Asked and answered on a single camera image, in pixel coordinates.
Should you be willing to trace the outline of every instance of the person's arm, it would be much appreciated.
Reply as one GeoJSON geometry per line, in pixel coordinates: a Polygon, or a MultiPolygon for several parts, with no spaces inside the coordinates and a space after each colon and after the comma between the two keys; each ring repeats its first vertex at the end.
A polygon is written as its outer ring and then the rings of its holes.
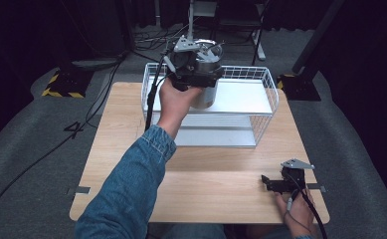
{"type": "Polygon", "coordinates": [[[173,141],[191,101],[201,92],[160,90],[161,118],[124,154],[76,225],[76,238],[144,238],[173,141]]]}
{"type": "MultiPolygon", "coordinates": [[[[314,204],[310,191],[306,190],[308,199],[314,204]]],[[[288,204],[280,193],[275,192],[277,206],[280,210],[284,223],[290,230],[291,236],[295,239],[316,238],[316,227],[313,224],[314,215],[304,201],[301,193],[295,198],[288,210],[288,204]]]]}

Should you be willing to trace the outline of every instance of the cable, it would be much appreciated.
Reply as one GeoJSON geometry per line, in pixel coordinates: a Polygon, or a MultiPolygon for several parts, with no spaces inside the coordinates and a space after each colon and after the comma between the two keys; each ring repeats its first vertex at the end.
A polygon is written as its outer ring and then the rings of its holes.
{"type": "Polygon", "coordinates": [[[314,218],[316,218],[317,224],[319,225],[320,232],[322,234],[322,238],[326,239],[327,238],[326,231],[324,229],[322,220],[320,219],[320,216],[319,216],[319,214],[316,211],[316,208],[314,208],[313,203],[311,203],[311,201],[308,199],[307,194],[302,191],[301,187],[298,185],[298,183],[295,181],[295,179],[289,173],[285,172],[285,174],[294,182],[294,184],[297,187],[298,191],[301,193],[302,198],[307,203],[308,208],[310,208],[311,212],[314,215],[314,218]]]}
{"type": "Polygon", "coordinates": [[[156,69],[155,78],[153,79],[152,86],[150,88],[150,92],[147,95],[147,113],[146,113],[146,123],[144,126],[144,130],[147,131],[150,128],[152,121],[152,112],[153,112],[153,103],[155,102],[156,92],[158,90],[157,80],[159,73],[161,72],[161,67],[164,62],[164,57],[166,54],[162,54],[161,60],[159,61],[158,68],[156,69]]]}
{"type": "Polygon", "coordinates": [[[106,83],[105,87],[100,91],[99,96],[98,96],[97,99],[94,101],[94,103],[91,105],[91,107],[89,108],[89,110],[88,110],[88,112],[87,112],[87,114],[86,114],[86,116],[85,116],[85,121],[87,122],[88,125],[90,125],[90,126],[92,126],[92,127],[97,127],[97,126],[90,124],[90,120],[89,120],[89,118],[88,118],[88,115],[89,115],[89,113],[91,112],[91,110],[94,108],[94,105],[97,103],[97,101],[99,100],[99,98],[102,96],[103,92],[104,92],[105,89],[106,89],[106,93],[105,93],[105,95],[103,96],[102,101],[100,102],[99,106],[97,107],[97,110],[93,113],[93,115],[97,113],[98,109],[100,109],[100,107],[101,107],[102,104],[104,103],[104,101],[105,101],[105,99],[106,99],[106,96],[109,94],[110,86],[111,86],[111,83],[112,83],[112,80],[113,80],[113,75],[115,74],[116,69],[118,68],[118,66],[119,66],[119,64],[118,64],[117,66],[115,66],[115,67],[111,70],[111,72],[109,73],[109,80],[108,80],[108,82],[106,83]]]}
{"type": "MultiPolygon", "coordinates": [[[[118,69],[119,65],[121,64],[122,60],[119,61],[119,63],[112,69],[111,74],[110,74],[110,80],[112,81],[116,70],[118,69]]],[[[109,92],[110,89],[110,84],[107,88],[107,92],[109,92]]],[[[55,150],[57,150],[59,147],[61,147],[64,143],[66,143],[70,138],[72,138],[76,133],[81,131],[84,126],[89,123],[89,121],[94,117],[94,115],[97,113],[99,110],[100,106],[104,103],[105,97],[102,99],[102,102],[100,103],[99,107],[95,110],[95,112],[88,118],[86,121],[82,124],[81,127],[79,127],[77,130],[75,130],[72,134],[67,136],[64,140],[62,140],[60,143],[58,143],[55,147],[53,147],[51,150],[49,150],[46,154],[38,158],[35,162],[30,164],[28,167],[26,167],[22,172],[20,172],[13,180],[11,180],[5,187],[4,189],[0,192],[0,199],[6,193],[6,191],[17,181],[19,180],[26,172],[28,172],[32,167],[34,167],[36,164],[38,164],[40,161],[45,159],[47,156],[49,156],[51,153],[53,153],[55,150]]]]}
{"type": "Polygon", "coordinates": [[[106,55],[106,54],[103,54],[102,52],[100,52],[99,50],[97,50],[94,46],[92,46],[92,44],[88,41],[88,39],[85,37],[85,35],[82,33],[81,29],[79,28],[78,24],[76,23],[76,20],[75,18],[72,16],[72,14],[70,13],[70,10],[69,8],[67,8],[66,4],[63,2],[63,0],[60,0],[61,4],[63,5],[64,9],[66,10],[66,13],[67,15],[69,15],[70,19],[72,20],[72,23],[73,25],[76,27],[76,30],[78,30],[79,32],[79,35],[81,36],[82,40],[84,40],[84,42],[95,52],[97,53],[98,55],[100,56],[103,56],[103,57],[120,57],[121,55],[124,55],[125,54],[125,50],[122,51],[120,54],[118,55],[106,55]]]}

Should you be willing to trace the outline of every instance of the denim sleeve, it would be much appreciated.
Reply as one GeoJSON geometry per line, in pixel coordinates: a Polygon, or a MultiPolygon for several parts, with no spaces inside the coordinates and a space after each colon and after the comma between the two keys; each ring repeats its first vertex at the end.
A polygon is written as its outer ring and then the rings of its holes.
{"type": "Polygon", "coordinates": [[[312,239],[313,237],[312,236],[297,236],[297,237],[294,237],[294,239],[312,239]]]}
{"type": "Polygon", "coordinates": [[[145,238],[174,140],[153,125],[124,154],[76,224],[76,238],[145,238]]]}

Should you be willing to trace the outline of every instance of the hand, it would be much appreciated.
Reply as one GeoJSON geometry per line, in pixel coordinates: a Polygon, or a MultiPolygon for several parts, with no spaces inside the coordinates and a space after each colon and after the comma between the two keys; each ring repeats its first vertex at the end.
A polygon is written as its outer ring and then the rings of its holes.
{"type": "Polygon", "coordinates": [[[191,102],[200,93],[202,93],[202,89],[194,87],[180,92],[172,86],[169,78],[165,79],[159,91],[161,117],[157,124],[175,139],[181,122],[189,112],[191,102]]]}
{"type": "MultiPolygon", "coordinates": [[[[305,190],[307,197],[311,203],[313,198],[311,197],[310,191],[305,190]]],[[[287,211],[287,203],[284,201],[280,193],[275,192],[276,203],[281,215],[284,217],[284,223],[290,229],[292,237],[312,235],[316,238],[316,228],[313,224],[314,215],[311,212],[308,204],[304,201],[301,193],[292,202],[290,211],[287,211]]]]}

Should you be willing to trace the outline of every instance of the white wire basket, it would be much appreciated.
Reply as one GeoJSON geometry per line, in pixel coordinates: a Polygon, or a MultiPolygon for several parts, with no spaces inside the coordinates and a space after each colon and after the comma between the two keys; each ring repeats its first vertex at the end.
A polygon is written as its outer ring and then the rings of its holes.
{"type": "MultiPolygon", "coordinates": [[[[279,95],[270,71],[265,67],[223,66],[214,104],[194,109],[184,119],[175,142],[178,146],[256,147],[277,111],[279,95]]],[[[158,64],[145,67],[141,104],[147,114],[147,95],[158,64]]],[[[167,75],[162,65],[158,80],[167,75]]],[[[160,117],[159,94],[153,106],[152,124],[160,117]]]]}

